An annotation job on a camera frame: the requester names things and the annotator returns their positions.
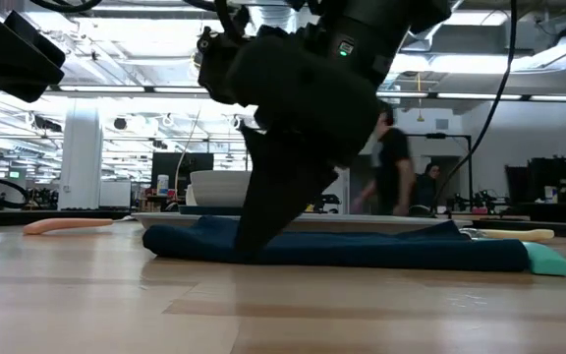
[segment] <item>person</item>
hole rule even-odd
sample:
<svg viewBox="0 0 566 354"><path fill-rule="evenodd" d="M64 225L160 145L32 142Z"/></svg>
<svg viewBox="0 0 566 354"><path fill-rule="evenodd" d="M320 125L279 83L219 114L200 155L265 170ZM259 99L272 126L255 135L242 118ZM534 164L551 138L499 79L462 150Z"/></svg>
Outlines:
<svg viewBox="0 0 566 354"><path fill-rule="evenodd" d="M362 209L364 202L377 193L379 213L407 216L412 187L416 181L408 137L394 127L394 110L380 102L381 113L375 126L377 144L373 151L374 179L353 202L353 211Z"/></svg>
<svg viewBox="0 0 566 354"><path fill-rule="evenodd" d="M436 180L440 175L440 167L433 162L427 164L424 174L417 177L416 197L413 200L417 206L433 209L433 199L436 196Z"/></svg>

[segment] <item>white pillar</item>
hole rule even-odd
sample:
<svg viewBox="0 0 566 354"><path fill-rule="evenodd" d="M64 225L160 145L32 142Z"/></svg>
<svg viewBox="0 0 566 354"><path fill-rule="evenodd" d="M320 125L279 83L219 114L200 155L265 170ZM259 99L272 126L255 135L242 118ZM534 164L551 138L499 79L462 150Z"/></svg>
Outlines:
<svg viewBox="0 0 566 354"><path fill-rule="evenodd" d="M58 209L99 207L102 126L96 99L69 100Z"/></svg>

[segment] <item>folded cloth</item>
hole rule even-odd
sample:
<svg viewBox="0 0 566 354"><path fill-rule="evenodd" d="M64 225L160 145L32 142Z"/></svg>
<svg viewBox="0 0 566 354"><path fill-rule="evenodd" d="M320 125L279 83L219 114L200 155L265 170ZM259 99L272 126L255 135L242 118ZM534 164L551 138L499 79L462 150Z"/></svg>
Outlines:
<svg viewBox="0 0 566 354"><path fill-rule="evenodd" d="M396 235L283 232L251 259L233 250L237 225L215 216L191 227L153 225L143 245L159 257L232 264L479 271L523 271L530 265L520 241L472 241L452 221Z"/></svg>

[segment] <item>white tray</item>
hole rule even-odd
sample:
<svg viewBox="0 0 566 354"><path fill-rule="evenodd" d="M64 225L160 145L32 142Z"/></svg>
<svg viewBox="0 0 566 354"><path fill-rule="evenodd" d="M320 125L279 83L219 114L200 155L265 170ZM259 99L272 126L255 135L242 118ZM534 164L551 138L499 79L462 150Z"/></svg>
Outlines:
<svg viewBox="0 0 566 354"><path fill-rule="evenodd" d="M148 228L151 225L191 226L199 215L181 215L178 212L139 212L133 217ZM239 219L239 216L221 216ZM469 220L452 220L458 227L472 224ZM302 214L292 221L287 231L306 232L384 232L397 233L415 231L447 222L447 220L417 217L341 215L341 214Z"/></svg>

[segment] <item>yellow object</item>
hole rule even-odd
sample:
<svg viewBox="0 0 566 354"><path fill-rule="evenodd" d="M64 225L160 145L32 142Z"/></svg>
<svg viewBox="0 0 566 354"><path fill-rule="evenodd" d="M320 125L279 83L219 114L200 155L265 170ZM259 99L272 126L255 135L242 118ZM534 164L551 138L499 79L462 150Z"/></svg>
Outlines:
<svg viewBox="0 0 566 354"><path fill-rule="evenodd" d="M510 230L480 230L487 238L493 239L516 239L524 242L541 242L554 238L552 230L537 229L531 231Z"/></svg>

